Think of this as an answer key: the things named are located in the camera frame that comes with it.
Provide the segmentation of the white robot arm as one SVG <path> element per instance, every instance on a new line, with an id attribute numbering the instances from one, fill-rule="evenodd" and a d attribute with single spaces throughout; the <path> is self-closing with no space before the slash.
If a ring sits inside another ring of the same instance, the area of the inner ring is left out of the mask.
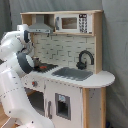
<path id="1" fill-rule="evenodd" d="M 40 115 L 31 105 L 21 78 L 34 67 L 30 56 L 32 42 L 27 24 L 6 32 L 0 41 L 0 101 L 10 119 L 18 119 L 18 128 L 54 128 L 50 119 Z"/>

